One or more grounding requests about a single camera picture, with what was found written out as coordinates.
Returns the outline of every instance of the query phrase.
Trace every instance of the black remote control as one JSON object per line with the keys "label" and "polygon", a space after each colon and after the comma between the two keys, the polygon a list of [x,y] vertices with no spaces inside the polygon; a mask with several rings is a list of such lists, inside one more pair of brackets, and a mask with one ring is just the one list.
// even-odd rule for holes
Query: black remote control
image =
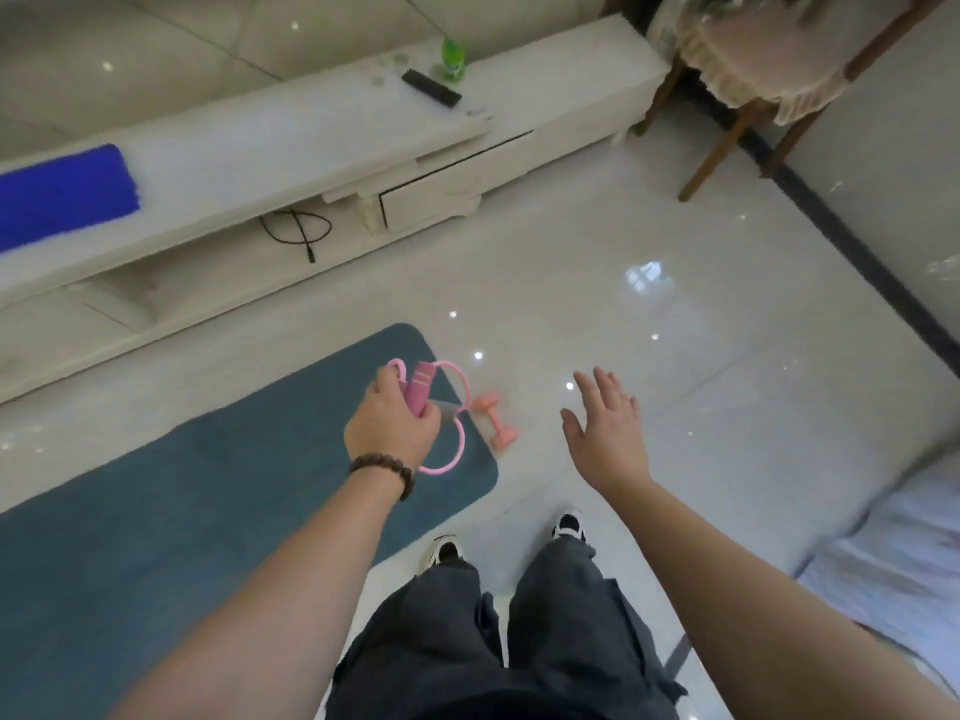
{"label": "black remote control", "polygon": [[438,83],[433,78],[427,77],[422,72],[415,71],[413,68],[404,72],[400,76],[400,79],[403,83],[413,86],[420,93],[425,93],[434,101],[443,104],[447,108],[455,107],[457,102],[463,97],[456,91],[450,90],[446,85]]}

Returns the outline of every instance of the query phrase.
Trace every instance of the chair leg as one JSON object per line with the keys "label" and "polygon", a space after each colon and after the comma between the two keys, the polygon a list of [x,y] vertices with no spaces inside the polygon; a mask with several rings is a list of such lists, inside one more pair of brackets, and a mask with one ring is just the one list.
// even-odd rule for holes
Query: chair leg
{"label": "chair leg", "polygon": [[760,176],[766,179],[769,179],[774,176],[774,173],[777,169],[780,168],[781,164],[784,163],[787,155],[793,151],[793,148],[797,146],[797,142],[800,141],[801,137],[810,130],[810,127],[813,126],[814,122],[820,118],[826,109],[821,108],[819,111],[814,111],[813,113],[808,113],[806,116],[796,121],[787,132],[783,135],[783,138],[779,140],[779,143],[776,144],[776,147],[773,150],[773,153],[770,154],[770,157],[763,162],[763,168],[760,170]]}
{"label": "chair leg", "polygon": [[634,134],[642,136],[650,129],[650,125],[654,123],[654,119],[657,118],[657,115],[666,104],[667,99],[670,98],[670,93],[673,91],[674,86],[677,85],[680,74],[686,70],[687,63],[685,63],[684,59],[677,53],[673,57],[673,67],[666,74],[663,83],[660,83],[659,88],[656,89],[656,93],[654,93],[654,100],[650,104],[647,115],[640,123],[633,127]]}
{"label": "chair leg", "polygon": [[688,202],[694,193],[700,189],[700,185],[707,180],[707,177],[714,173],[714,169],[719,166],[720,162],[723,161],[737,145],[743,133],[750,129],[751,126],[759,124],[766,119],[773,118],[775,110],[776,108],[773,104],[768,103],[762,98],[754,98],[749,103],[740,106],[739,114],[736,117],[736,122],[733,124],[733,127],[724,134],[724,137],[714,146],[709,156],[703,159],[703,163],[700,165],[700,168],[697,169],[697,172],[690,177],[690,180],[686,182],[686,186],[680,190],[679,200],[681,202]]}

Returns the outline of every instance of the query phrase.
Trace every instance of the person's right arm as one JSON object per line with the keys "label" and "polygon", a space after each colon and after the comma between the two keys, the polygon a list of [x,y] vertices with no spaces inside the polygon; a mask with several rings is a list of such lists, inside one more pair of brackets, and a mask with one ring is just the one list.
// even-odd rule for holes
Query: person's right arm
{"label": "person's right arm", "polygon": [[960,705],[869,633],[650,478],[635,397],[599,367],[561,412],[583,479],[627,525],[737,720],[960,718]]}

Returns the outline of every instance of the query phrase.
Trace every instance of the sneaker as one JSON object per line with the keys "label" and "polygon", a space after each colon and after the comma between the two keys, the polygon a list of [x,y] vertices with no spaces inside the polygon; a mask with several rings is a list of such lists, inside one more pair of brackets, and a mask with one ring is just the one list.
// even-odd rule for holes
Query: sneaker
{"label": "sneaker", "polygon": [[579,510],[564,510],[557,518],[557,523],[553,526],[553,532],[550,538],[556,541],[560,536],[570,536],[570,538],[587,542],[587,534],[584,532],[584,520]]}
{"label": "sneaker", "polygon": [[433,569],[438,564],[457,561],[463,556],[464,550],[460,547],[460,540],[456,535],[441,535],[430,543],[430,550],[427,551],[420,573],[424,573],[426,569]]}

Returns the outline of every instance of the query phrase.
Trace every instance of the gray pants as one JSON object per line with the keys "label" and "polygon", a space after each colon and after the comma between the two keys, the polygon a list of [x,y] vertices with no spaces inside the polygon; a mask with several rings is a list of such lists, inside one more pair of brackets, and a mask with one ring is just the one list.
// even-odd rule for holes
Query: gray pants
{"label": "gray pants", "polygon": [[527,567],[510,602],[503,666],[493,598],[464,560],[430,568],[370,617],[333,675],[328,720],[408,720],[500,690],[538,690],[608,720],[676,720],[687,694],[666,676],[650,629],[594,549],[561,536]]}

